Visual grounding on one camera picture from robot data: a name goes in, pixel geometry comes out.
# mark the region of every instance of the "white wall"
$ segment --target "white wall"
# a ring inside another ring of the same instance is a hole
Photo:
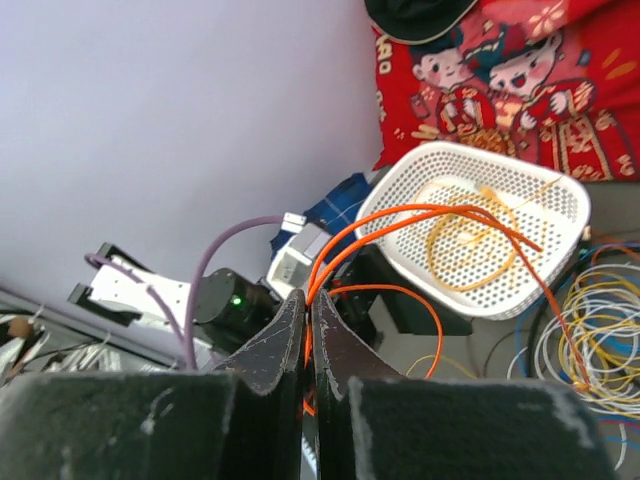
[[[65,300],[102,242],[187,280],[227,226],[370,168],[362,3],[0,2],[0,283],[81,315]],[[274,232],[214,265],[257,277]]]

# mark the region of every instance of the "black cap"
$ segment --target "black cap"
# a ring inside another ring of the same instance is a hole
[[[419,45],[447,33],[478,0],[365,0],[376,27],[398,43]]]

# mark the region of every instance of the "worn black coating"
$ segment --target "worn black coating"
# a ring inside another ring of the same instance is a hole
[[[568,388],[404,378],[311,308],[319,471],[330,480],[612,480]],[[297,480],[305,305],[295,291],[216,371],[27,374],[0,392],[0,479]]]
[[[320,476],[331,480],[613,480],[563,385],[409,380],[321,292],[312,309]]]
[[[208,374],[27,374],[0,393],[0,479],[297,480],[304,298]]]

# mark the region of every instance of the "yellow cable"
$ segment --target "yellow cable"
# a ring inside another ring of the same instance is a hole
[[[631,319],[621,319],[619,317],[607,315],[604,313],[595,313],[589,315],[588,317],[584,315],[578,315],[577,308],[571,307],[571,305],[579,305],[580,299],[585,293],[592,290],[601,290],[604,287],[618,288],[620,290],[624,289],[630,292],[632,295],[640,297],[640,289],[635,284],[614,273],[589,272],[587,274],[581,275],[579,277],[579,281],[582,282],[590,277],[597,278],[602,276],[614,278],[614,280],[600,281],[588,285],[579,285],[578,282],[575,282],[574,285],[572,285],[571,289],[569,290],[569,294],[567,295],[567,298],[564,302],[564,309],[566,311],[572,310],[575,315],[574,321],[568,322],[567,325],[569,326],[569,331],[571,331],[573,334],[573,332],[576,332],[576,328],[580,328],[587,321],[596,320],[599,322],[610,322],[597,328],[593,328],[593,326],[591,326],[591,328],[582,327],[582,332],[580,332],[579,335],[574,335],[573,337],[575,346],[578,350],[580,350],[585,344],[588,344],[587,348],[593,351],[593,354],[602,364],[601,369],[605,370],[605,372],[600,372],[601,378],[597,378],[597,381],[593,381],[591,383],[591,388],[587,393],[589,394],[590,402],[597,404],[598,406],[617,415],[640,420],[640,413],[622,411],[611,405],[612,402],[625,405],[636,405],[640,403],[640,398],[625,398],[612,395],[612,393],[615,394],[617,392],[620,392],[622,389],[627,388],[633,381],[633,379],[640,377],[640,367],[627,365],[625,366],[625,375],[612,377],[610,375],[610,372],[607,372],[606,369],[610,365],[621,367],[623,364],[628,362],[629,358],[607,352],[606,350],[604,350],[604,348],[602,348],[600,344],[598,344],[597,341],[598,336],[606,334],[608,331],[620,327],[636,328],[638,329],[640,334],[640,326]],[[621,293],[610,293],[615,294],[622,299],[625,299],[625,297]],[[575,357],[572,355],[571,349],[569,349],[568,358],[563,355],[563,352],[566,348],[566,340],[567,339],[565,335],[562,335],[558,341],[558,360],[560,362],[561,368],[569,376],[569,378],[573,381],[578,381],[580,380],[580,376],[578,373],[577,362],[575,360]]]
[[[496,195],[496,193],[493,190],[491,190],[489,187],[480,187],[478,189],[479,193],[450,195],[450,198],[447,200],[446,203],[447,205],[451,205],[451,206],[461,205],[464,203],[470,203],[476,206],[481,206],[487,209],[489,212],[491,212],[494,216],[496,216],[496,218],[506,215],[509,217],[509,221],[511,223],[510,227],[513,230],[518,232],[519,230],[518,230],[517,218],[514,214],[514,211],[519,208],[522,208],[526,204],[535,200],[540,195],[544,194],[553,185],[555,185],[561,178],[562,176],[559,176],[556,179],[546,183],[540,189],[538,189],[538,191],[536,191],[533,195],[531,195],[528,199],[524,200],[521,204],[513,208],[510,208],[503,201],[501,201],[500,198]],[[450,191],[454,190],[455,188],[452,185],[444,185],[444,184],[435,183],[435,182],[428,182],[414,196],[412,203],[418,202],[418,199],[422,196],[425,190],[432,186],[445,188]],[[470,240],[461,242],[458,245],[455,245],[454,247],[449,248],[444,252],[438,252],[437,255],[435,254],[434,249],[440,238],[446,238],[452,235],[455,236],[461,229],[467,226],[472,226],[474,230],[480,229],[480,231],[476,232],[473,238],[471,238]],[[416,228],[417,228],[417,225],[412,226],[412,230],[410,232],[412,235],[416,235],[416,232],[415,232]],[[545,221],[543,226],[543,239],[546,238],[546,232],[547,232],[547,222]],[[478,253],[478,246],[481,243],[483,244],[483,251]],[[468,249],[468,252],[464,256],[464,258],[457,259],[455,263],[446,262],[446,261],[443,262],[442,260],[439,260],[439,259],[442,259],[443,257],[447,257],[448,255],[454,253],[456,250],[460,248],[467,247],[470,245],[472,248]],[[499,245],[501,246],[504,245],[503,239],[501,237],[498,237],[492,229],[479,227],[473,224],[472,222],[469,222],[468,219],[460,218],[456,215],[445,215],[435,222],[435,224],[433,225],[433,227],[430,229],[429,233],[425,237],[425,247],[426,247],[425,253],[426,253],[427,265],[434,280],[444,288],[447,288],[455,292],[467,292],[470,290],[475,290],[477,288],[480,288],[492,282],[493,280],[495,280],[496,278],[498,278],[499,276],[501,276],[502,274],[510,270],[511,267],[513,267],[517,258],[515,251],[510,246],[507,246],[507,248],[509,248],[510,253],[506,255],[506,258],[500,258],[505,256],[505,254],[502,252],[498,252],[494,254],[494,252],[496,251]],[[538,261],[540,258],[542,258],[542,255],[543,255],[543,252],[538,254],[536,258],[534,258],[532,261],[533,262]],[[473,265],[482,265],[483,263],[488,261],[493,261],[495,263],[498,263],[498,262],[502,262],[502,263],[496,271],[487,275],[485,278],[469,285],[465,285],[465,286],[452,285],[442,278],[442,274],[444,273],[452,272],[452,271],[455,272],[460,270],[463,267],[468,268],[474,258],[475,258],[475,262]],[[512,288],[514,288],[515,271],[511,269],[511,272],[512,272],[511,284],[512,284]]]
[[[414,368],[418,366],[420,362],[424,360],[429,360],[430,358],[435,358],[435,355],[425,355],[424,357],[420,357],[418,360],[413,362],[413,365],[411,365],[407,370],[407,373],[404,374],[405,377],[408,377],[409,374],[413,371]],[[467,368],[465,368],[463,365],[461,365],[460,363],[458,363],[452,358],[445,357],[444,355],[440,355],[440,361],[445,361],[447,363],[450,363],[451,365],[453,365],[455,368],[457,368],[459,371],[464,373],[469,378],[473,378],[474,380],[478,379],[478,377],[476,377],[473,373],[471,373]]]

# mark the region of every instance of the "cable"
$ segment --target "cable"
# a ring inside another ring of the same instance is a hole
[[[631,243],[631,244],[622,244],[625,247],[628,247],[629,250],[638,253],[640,252],[640,244],[637,243]],[[562,287],[562,285],[565,284],[565,282],[570,281],[571,276],[577,272],[582,271],[590,262],[591,257],[593,255],[593,253],[595,253],[598,250],[598,248],[596,249],[591,249],[588,252],[586,252],[585,254],[583,254],[575,263],[573,263],[571,266],[569,266],[562,275],[560,275],[552,284],[552,286],[550,287],[550,291],[552,294],[556,294]],[[614,255],[619,255],[620,253],[616,250],[608,250],[608,251],[604,251],[600,254],[601,258],[605,258],[605,257],[611,257]],[[533,318],[533,321],[531,323],[531,327],[530,327],[530,332],[529,332],[529,338],[527,340],[527,362],[526,362],[526,375],[529,378],[533,378],[535,377],[535,373],[534,373],[534,353],[535,353],[535,341],[536,338],[538,336],[538,330],[540,329],[540,324],[542,322],[542,317],[544,316],[547,308],[549,307],[549,302],[548,299],[543,299],[542,302],[540,303],[540,306],[538,307],[538,311],[536,312],[536,315]]]
[[[196,301],[198,298],[198,293],[200,291],[200,283],[202,282],[202,278],[204,277],[204,273],[213,258],[213,255],[220,249],[220,247],[231,237],[234,235],[248,230],[253,227],[258,227],[261,225],[273,225],[273,224],[281,224],[284,219],[283,215],[273,215],[269,217],[257,217],[249,220],[245,220],[224,232],[222,232],[212,243],[207,247],[205,252],[202,254],[202,258],[196,267],[196,271],[193,274],[193,279],[191,280],[191,288],[189,289],[189,297],[187,299],[186,306],[186,314],[185,314],[185,322],[184,322],[184,348],[185,348],[185,356],[187,361],[187,367],[192,370],[197,370],[198,365],[196,362],[196,353],[195,353],[195,345],[194,345],[194,321],[195,321],[195,310],[196,310]]]
[[[418,295],[417,293],[409,290],[408,288],[401,287],[399,285],[384,285],[384,284],[349,285],[346,287],[334,288],[329,292],[329,295],[337,295],[339,293],[346,293],[346,292],[357,292],[361,290],[393,290],[396,292],[404,293],[405,295],[408,295],[411,298],[422,303],[422,305],[424,305],[427,308],[427,310],[429,310],[429,313],[431,314],[431,317],[433,318],[433,321],[436,324],[436,329],[438,330],[438,345],[436,347],[435,360],[433,361],[433,364],[431,365],[431,368],[429,369],[429,372],[427,373],[425,378],[431,377],[431,375],[433,375],[433,372],[435,372],[436,368],[438,367],[438,362],[440,361],[440,357],[442,355],[442,343],[444,340],[444,331],[442,330],[442,323],[440,322],[440,317],[438,317],[438,314],[436,313],[434,308],[431,306],[431,304],[427,302],[423,297]]]
[[[511,338],[513,335],[515,335],[515,330],[513,332],[509,332],[505,335],[503,335],[502,337],[500,337],[500,339],[498,339],[498,341],[493,345],[493,347],[491,347],[491,350],[489,350],[489,354],[487,355],[487,358],[485,359],[484,363],[482,364],[482,376],[483,377],[487,377],[489,375],[489,362],[491,362],[491,357],[493,357],[493,354],[495,353],[495,351],[498,349],[498,347],[505,342],[507,339]]]
[[[413,362],[413,364],[409,367],[409,369],[407,370],[407,372],[404,374],[405,377],[408,377],[411,372],[413,371],[414,368],[416,368],[420,362],[423,362],[424,360],[429,360],[430,358],[435,358],[434,354],[431,355],[425,355],[424,357],[420,357],[419,359],[417,359],[415,362]],[[456,360],[454,360],[453,358],[449,358],[446,357],[444,355],[440,355],[440,361],[444,361],[447,362],[449,364],[451,364],[453,367],[455,367],[456,369],[458,369],[460,372],[462,372],[465,376],[469,377],[469,378],[473,378],[474,380],[477,380],[478,377],[476,375],[474,375],[473,373],[471,373],[464,365],[460,364],[459,362],[457,362]]]
[[[640,444],[630,442],[630,441],[628,441],[626,439],[625,440],[621,440],[618,437],[605,437],[604,440],[607,441],[607,442],[618,442],[618,443],[622,442],[624,445],[627,445],[627,446],[633,448],[634,450],[640,451]]]
[[[511,373],[513,372],[513,367],[516,366],[516,362],[522,356],[522,354],[526,351],[527,351],[527,347],[524,347],[522,350],[520,350],[516,354],[515,357],[513,357],[513,360],[511,360],[511,363],[509,364],[509,368],[507,368],[507,380],[511,380]]]
[[[324,260],[324,257],[326,256],[327,252],[335,245],[336,241],[339,241],[343,236],[348,235],[350,232],[352,232],[353,230],[355,230],[356,228],[360,227],[361,225],[368,223],[370,221],[376,220],[380,217],[386,216],[386,215],[391,215],[391,214],[395,214],[395,213],[399,213],[399,212],[403,212],[403,211],[408,211],[408,210],[434,210],[432,212],[429,213],[425,213],[425,214],[421,214],[421,215],[416,215],[413,216],[412,218],[409,218],[407,220],[403,220],[400,222],[397,222],[395,224],[392,224],[388,227],[385,227],[383,229],[380,229],[376,232],[373,232],[369,235],[366,235],[363,238],[358,239],[356,242],[354,242],[352,245],[350,245],[348,248],[346,248],[344,251],[342,251],[339,255],[337,255],[330,263],[329,265],[322,271],[322,273],[320,273],[320,275],[316,278],[315,275],[317,274],[317,271],[321,265],[322,260]],[[524,255],[524,253],[522,252],[522,249],[520,247],[520,245],[516,242],[516,238],[523,241],[524,243],[526,243],[527,245],[529,245],[531,248],[533,248],[536,251],[540,251],[540,247],[538,247],[537,245],[533,244],[533,242],[531,242],[530,240],[525,239],[521,234],[514,232],[513,230],[505,227],[504,225],[500,224],[499,222],[495,221],[495,218],[493,217],[493,215],[491,215],[491,213],[487,212],[486,210],[483,210],[481,208],[478,207],[473,207],[473,206],[458,206],[458,207],[442,207],[442,206],[434,206],[434,205],[400,205],[400,206],[396,206],[396,207],[391,207],[385,210],[381,210],[378,212],[375,212],[371,215],[368,215],[365,218],[360,219],[359,221],[351,224],[349,227],[345,228],[344,230],[342,230],[338,235],[336,235],[329,243],[327,243],[327,245],[323,248],[323,250],[321,251],[320,255],[318,256],[318,258],[316,259],[316,263],[314,264],[314,268],[312,269],[311,272],[311,277],[310,277],[310,287],[309,287],[309,295],[307,297],[307,304],[310,305],[313,302],[313,298],[315,296],[315,294],[317,293],[317,291],[320,289],[320,287],[323,285],[324,281],[327,279],[327,277],[329,276],[330,272],[335,269],[337,267],[337,265],[339,265],[345,258],[347,258],[349,255],[351,255],[354,251],[356,251],[358,248],[360,248],[363,245],[366,245],[367,243],[369,243],[372,240],[375,240],[383,235],[386,235],[388,233],[394,232],[400,228],[403,228],[407,225],[410,225],[412,223],[416,223],[418,221],[421,220],[426,220],[429,218],[433,218],[436,217],[438,215],[443,215],[443,214],[450,214],[450,213],[457,213],[458,215],[461,216],[465,216],[467,218],[474,218],[482,223],[485,223],[487,225],[490,225],[492,227],[498,228],[500,229],[508,238],[509,241],[512,243],[513,248],[516,250],[516,252],[518,253],[518,255],[520,256],[520,258],[522,259],[522,262],[524,263],[525,267],[529,270],[529,272],[531,273],[531,275],[534,277],[534,279],[536,280],[536,282],[538,283],[538,285],[542,288],[543,292],[545,293],[545,295],[547,296],[547,299],[549,301],[549,304],[551,305],[552,309],[554,310],[554,313],[556,314],[556,317],[559,320],[559,323],[562,325],[562,329],[564,332],[567,333],[567,337],[568,337],[568,327],[566,325],[566,322],[563,319],[562,316],[562,311],[560,309],[560,306],[558,305],[557,301],[555,300],[555,298],[553,297],[553,294],[550,292],[548,286],[544,283],[544,281],[540,278],[540,276],[537,274],[537,272],[535,271],[535,269],[533,268],[533,266],[531,265],[531,262],[527,259],[527,257]],[[484,217],[487,218],[483,218],[478,216],[477,214],[481,214],[484,215]],[[589,376],[587,374],[586,368],[584,366],[584,362],[581,359],[580,356],[580,352],[578,352],[578,350],[575,348],[575,345],[573,345],[571,339],[569,339],[569,345],[572,348],[572,352],[573,355],[575,356],[575,358],[577,359],[577,363],[580,369],[580,373],[582,376],[582,379],[580,382],[576,382],[575,387],[578,389],[584,389],[586,387],[588,387],[588,382],[589,382]]]
[[[640,275],[640,267],[596,265],[578,275],[563,305],[571,337],[560,337],[558,363],[553,363],[548,353],[550,335],[559,329],[555,318],[543,329],[533,358],[539,378],[545,378],[541,369],[545,365],[557,381],[575,382],[575,358],[567,345],[568,340],[573,341],[590,375],[590,388],[578,392],[589,408],[640,419],[640,389],[635,388],[640,378],[640,367],[636,366],[640,357],[640,288],[627,280],[630,274]],[[631,342],[621,352],[624,355],[603,348],[614,338]]]
[[[619,424],[619,428],[620,428],[620,456],[618,457],[618,461],[616,462],[616,466],[614,467],[615,471],[618,471],[618,469],[622,466],[627,456],[627,442],[628,442],[627,429],[624,427],[624,424],[622,423]]]
[[[96,255],[95,253],[87,253],[84,256],[84,259],[87,261],[87,263],[89,263],[89,265],[92,265],[92,266],[104,265],[104,266],[113,268],[118,273],[124,275],[125,277],[129,278],[130,280],[132,280],[133,282],[139,285],[144,285],[145,283],[135,273],[130,272],[128,269],[124,268],[122,265],[118,265],[112,260],[109,260],[108,258],[105,258],[101,255]],[[171,309],[169,308],[169,306],[158,294],[158,292],[153,287],[153,285],[147,285],[145,290],[147,294],[149,294],[149,296],[153,299],[153,301],[156,302],[156,305],[158,305],[158,307],[162,311],[162,314],[164,315],[165,319],[169,322],[169,326],[171,327],[171,330],[173,330],[173,333],[175,334],[175,336],[178,338],[178,341],[180,342],[180,344],[184,345],[184,339],[182,336],[180,324],[176,320],[176,317],[173,315],[173,312],[171,312]]]
[[[624,425],[625,427],[631,428],[632,430],[635,430],[636,432],[640,433],[640,425],[638,423],[631,422],[628,419],[615,420],[609,417],[600,417],[598,418],[598,421],[606,425]]]
[[[497,197],[497,195],[494,192],[490,191],[488,188],[483,188],[481,189],[481,191],[483,195],[471,193],[471,194],[455,196],[448,201],[448,205],[455,206],[455,205],[459,205],[461,201],[468,201],[468,200],[471,201],[471,200],[480,199],[482,203],[484,203],[484,201],[488,201],[489,203],[489,205],[487,205],[488,211],[490,211],[496,218],[499,213],[504,214],[506,212],[506,215],[508,215],[509,220],[511,222],[511,228],[514,231],[518,231],[518,222],[516,221],[516,217],[513,213],[513,210],[510,209],[507,205],[505,205],[504,202],[502,202]],[[467,254],[466,258],[462,260],[457,260],[457,263],[455,265],[451,265],[446,269],[444,265],[440,266],[439,268],[435,261],[436,255],[434,254],[434,248],[435,248],[435,245],[438,243],[438,239],[440,238],[440,236],[446,235],[450,237],[454,235],[455,232],[465,229],[465,227],[470,223],[471,222],[469,219],[459,218],[456,215],[451,215],[451,214],[444,215],[440,219],[438,219],[438,221],[435,222],[435,225],[429,231],[429,234],[427,235],[426,241],[425,241],[426,242],[426,259],[427,259],[427,265],[429,266],[429,273],[433,276],[434,280],[438,282],[442,287],[454,292],[468,292],[470,290],[475,290],[477,288],[480,288],[492,282],[493,280],[501,276],[504,272],[506,272],[509,268],[511,268],[517,257],[515,250],[511,249],[511,252],[507,256],[507,258],[502,262],[500,267],[498,267],[492,273],[488,274],[485,278],[475,281],[471,284],[464,285],[464,286],[457,286],[445,281],[440,275],[439,269],[442,269],[443,272],[457,271],[465,265],[468,266],[468,264],[470,263],[471,257],[474,256],[474,251],[477,251],[479,248],[480,249],[482,248],[481,242],[483,241],[485,242],[488,241],[489,244],[491,244],[490,252],[487,254],[488,258],[492,257],[492,253],[496,248],[495,245],[496,243],[498,243],[498,239],[494,238],[494,235],[495,235],[494,231],[492,231],[491,228],[486,228],[486,227],[483,228],[482,226],[478,225],[477,228],[481,230],[475,233],[474,238],[472,238],[471,240],[461,245],[457,245],[453,249],[450,249],[446,252],[446,253],[451,253],[458,248],[471,245],[473,248],[470,249],[470,252]]]
[[[624,244],[622,243],[608,244],[608,245],[601,245],[595,252],[593,252],[593,256],[591,257],[591,266],[594,266],[596,264],[598,255],[600,255],[602,252],[606,250],[619,250],[623,253],[626,253],[628,256],[635,258],[636,260],[640,260],[640,255],[635,253],[630,248],[627,248]]]
[[[433,317],[433,321],[436,324],[436,329],[438,330],[438,345],[436,347],[434,361],[433,361],[433,364],[431,365],[431,368],[427,372],[427,375],[425,376],[425,378],[431,377],[431,375],[433,375],[433,372],[435,372],[436,367],[438,366],[440,358],[442,357],[442,343],[444,340],[444,331],[442,329],[442,323],[440,322],[440,317],[438,316],[434,308],[431,306],[431,304],[427,302],[423,297],[418,295],[417,293],[409,290],[408,288],[401,287],[399,285],[385,285],[385,284],[348,285],[345,287],[334,288],[333,290],[329,291],[329,295],[338,295],[340,293],[357,292],[357,291],[363,291],[363,290],[393,290],[396,292],[404,293],[405,295],[409,295],[410,297],[422,303],[427,308],[427,310],[429,310],[429,313]],[[304,366],[305,367],[307,366],[309,359],[311,357],[311,344],[312,344],[311,327],[307,325],[307,330],[305,334],[305,344],[304,344]],[[311,415],[311,416],[315,415],[315,409],[307,401],[307,399],[303,400],[302,406],[304,408],[304,411],[308,415]]]
[[[573,277],[569,277],[567,279],[567,281],[562,284],[562,286],[558,289],[558,292],[561,290],[564,290],[564,288],[568,287],[572,281]],[[518,317],[518,321],[516,322],[516,329],[514,331],[515,335],[514,335],[514,346],[515,346],[515,354],[517,355],[518,352],[520,350],[522,350],[522,339],[521,339],[521,334],[523,332],[525,332],[526,330],[522,330],[522,325],[524,324],[524,321],[529,317],[529,315],[531,314],[531,311],[536,308],[537,306],[539,306],[543,301],[545,300],[545,297],[542,296],[540,298],[538,298],[535,302],[533,302],[531,305],[529,305],[529,307],[520,314],[520,316]],[[524,375],[527,376],[527,368],[525,366],[525,361],[523,359],[523,356],[520,355],[518,356],[518,366],[520,367],[520,372]]]

